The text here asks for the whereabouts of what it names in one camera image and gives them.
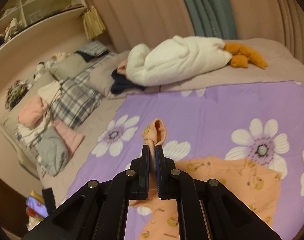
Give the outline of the plaid grey pillow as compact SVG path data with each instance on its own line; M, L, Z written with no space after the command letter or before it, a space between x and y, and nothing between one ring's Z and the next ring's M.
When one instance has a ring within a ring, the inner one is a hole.
M76 77L61 80L61 96L51 105L54 120L61 120L71 129L78 129L100 105L103 95L90 87L90 74L96 67L107 63L115 53L81 72Z

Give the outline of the purple floral bed sheet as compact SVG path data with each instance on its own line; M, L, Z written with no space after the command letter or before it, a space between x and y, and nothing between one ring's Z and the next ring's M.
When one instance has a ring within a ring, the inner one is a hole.
M86 123L85 163L67 191L111 180L142 153L155 119L167 135L164 155L198 180L215 178L278 233L294 239L304 225L304 83L213 86L130 95L117 111L96 109Z

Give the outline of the small plush toys pile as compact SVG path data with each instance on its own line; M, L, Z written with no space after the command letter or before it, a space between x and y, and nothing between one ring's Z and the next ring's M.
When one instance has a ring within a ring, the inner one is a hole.
M40 77L42 77L45 72L51 69L56 63L59 63L69 57L71 54L66 52L58 52L51 56L51 58L45 62L40 62L34 72L33 79L34 82L38 81Z

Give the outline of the colourful phone screen item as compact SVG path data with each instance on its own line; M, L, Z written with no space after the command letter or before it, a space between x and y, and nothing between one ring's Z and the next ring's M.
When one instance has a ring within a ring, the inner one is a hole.
M28 231L31 231L48 216L43 197L34 190L30 192L26 199L26 214L29 219L27 224Z

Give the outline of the dark navy garment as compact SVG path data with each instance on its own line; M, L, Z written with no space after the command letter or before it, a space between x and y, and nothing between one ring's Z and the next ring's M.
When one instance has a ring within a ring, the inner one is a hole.
M130 89L138 89L140 91L144 91L146 89L144 86L132 83L124 75L118 74L116 69L112 72L111 77L114 80L110 89L112 94L118 95L123 93L125 90Z

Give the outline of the beige pink curtain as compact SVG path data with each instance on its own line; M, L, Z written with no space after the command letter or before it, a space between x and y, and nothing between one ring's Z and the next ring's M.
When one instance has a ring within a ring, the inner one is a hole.
M85 0L102 17L117 51L155 46L174 35L196 34L184 0ZM241 40L267 38L304 64L304 7L299 0L230 0Z

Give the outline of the orange cartoon print baby garment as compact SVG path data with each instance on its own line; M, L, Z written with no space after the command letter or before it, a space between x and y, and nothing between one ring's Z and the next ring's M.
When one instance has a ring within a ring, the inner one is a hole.
M187 144L167 143L162 120L155 119L143 131L143 143L149 147L150 190L146 200L133 200L139 213L151 212L151 218L139 239L180 239L176 200L162 200L157 191L155 147L162 146L164 156L177 169L188 173L195 183L200 202L200 229L195 239L279 239L272 229L281 191L281 174L249 158L223 160L214 156L184 160Z

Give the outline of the grey folded garment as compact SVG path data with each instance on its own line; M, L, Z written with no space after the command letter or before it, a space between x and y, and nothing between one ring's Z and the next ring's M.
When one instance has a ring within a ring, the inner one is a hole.
M50 176L58 175L68 163L67 147L53 126L46 130L37 150L38 163Z

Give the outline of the pink fleece garment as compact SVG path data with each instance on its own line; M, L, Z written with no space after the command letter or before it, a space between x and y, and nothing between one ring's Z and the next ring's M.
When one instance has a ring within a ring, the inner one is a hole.
M18 122L28 128L34 128L48 109L48 103L38 94L32 96L18 114Z

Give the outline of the beige wall shelf unit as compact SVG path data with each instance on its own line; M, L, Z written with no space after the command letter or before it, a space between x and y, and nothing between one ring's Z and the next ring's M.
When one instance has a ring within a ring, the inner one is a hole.
M0 8L0 62L47 28L79 18L85 0L6 0Z

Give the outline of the green floral hair accessory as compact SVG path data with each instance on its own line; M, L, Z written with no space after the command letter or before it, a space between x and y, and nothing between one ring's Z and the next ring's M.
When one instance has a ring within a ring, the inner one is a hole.
M7 90L5 109L11 111L31 89L28 80L16 80Z

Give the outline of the straw tassel bundle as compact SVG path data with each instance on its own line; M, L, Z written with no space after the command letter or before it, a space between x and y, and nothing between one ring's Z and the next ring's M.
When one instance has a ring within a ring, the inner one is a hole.
M106 26L94 6L89 7L89 9L82 14L82 20L85 35L88 40L106 32Z

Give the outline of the pink folded garment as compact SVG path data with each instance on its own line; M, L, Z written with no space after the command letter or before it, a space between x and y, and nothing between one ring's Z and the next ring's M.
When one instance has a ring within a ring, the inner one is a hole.
M69 128L59 119L53 122L53 127L63 139L68 150L68 160L71 160L74 153L83 142L85 136Z

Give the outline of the taupe pillow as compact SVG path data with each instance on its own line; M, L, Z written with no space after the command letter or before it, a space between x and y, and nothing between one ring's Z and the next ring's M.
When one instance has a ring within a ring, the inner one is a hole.
M67 77L76 77L81 72L87 70L92 65L96 64L100 60L103 60L107 56L110 56L110 53L104 54L100 57L95 57L89 62L86 62L84 58L79 54L73 54L63 61L60 61L54 64L49 72L58 80L64 80Z

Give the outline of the white cream garment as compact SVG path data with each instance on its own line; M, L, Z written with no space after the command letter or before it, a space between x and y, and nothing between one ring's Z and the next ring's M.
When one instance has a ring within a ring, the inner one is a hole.
M48 127L52 126L53 117L50 107L55 102L55 100L60 98L61 85L58 81L53 81L52 83L41 87L38 90L37 94L47 101L47 111L44 113L34 128L28 128L19 122L17 124L17 138L27 147L30 147L33 144L39 142L43 133L48 129Z

